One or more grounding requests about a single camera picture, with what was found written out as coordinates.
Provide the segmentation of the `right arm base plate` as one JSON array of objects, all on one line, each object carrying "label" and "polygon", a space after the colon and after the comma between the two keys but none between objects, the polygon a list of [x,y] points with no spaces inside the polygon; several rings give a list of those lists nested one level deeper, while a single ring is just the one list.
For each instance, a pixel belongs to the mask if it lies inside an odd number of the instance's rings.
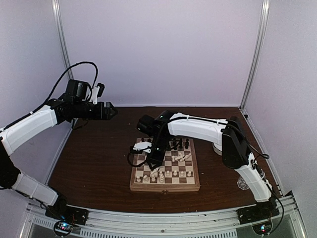
[{"label": "right arm base plate", "polygon": [[238,219],[241,225],[269,220],[279,214],[278,208],[269,211],[267,208],[259,208],[258,206],[245,207],[237,210]]}]

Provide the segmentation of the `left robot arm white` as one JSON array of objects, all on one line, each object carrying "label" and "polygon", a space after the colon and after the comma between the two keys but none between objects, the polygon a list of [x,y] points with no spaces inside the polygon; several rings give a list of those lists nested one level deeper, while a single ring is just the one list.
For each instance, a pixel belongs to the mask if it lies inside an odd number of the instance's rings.
[{"label": "left robot arm white", "polygon": [[58,98],[52,93],[36,109],[17,119],[0,130],[0,188],[11,189],[43,204],[46,209],[67,220],[71,209],[66,198],[26,175],[12,162],[10,156],[25,142],[34,136],[65,121],[75,119],[110,120],[118,111],[111,102],[101,102],[105,86],[70,79],[65,92]]}]

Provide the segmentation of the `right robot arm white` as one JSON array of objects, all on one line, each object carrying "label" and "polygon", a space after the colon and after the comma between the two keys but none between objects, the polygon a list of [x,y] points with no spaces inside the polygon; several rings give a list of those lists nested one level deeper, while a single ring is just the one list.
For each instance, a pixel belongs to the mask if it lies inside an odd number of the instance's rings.
[{"label": "right robot arm white", "polygon": [[222,156],[223,164],[234,169],[251,190],[256,201],[254,215],[257,218],[264,219],[277,207],[273,188],[254,156],[256,149],[245,137],[237,117],[208,119],[164,111],[157,118],[142,116],[137,129],[152,141],[138,142],[132,149],[147,153],[146,163],[151,169],[162,165],[167,145],[174,136],[209,141],[215,152]]}]

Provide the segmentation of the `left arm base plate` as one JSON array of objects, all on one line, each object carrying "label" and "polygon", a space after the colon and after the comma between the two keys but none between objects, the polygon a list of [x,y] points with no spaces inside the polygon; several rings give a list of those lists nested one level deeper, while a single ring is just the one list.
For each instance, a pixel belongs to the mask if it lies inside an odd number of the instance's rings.
[{"label": "left arm base plate", "polygon": [[45,215],[69,224],[85,225],[89,211],[67,205],[65,201],[57,201],[53,206],[47,206]]}]

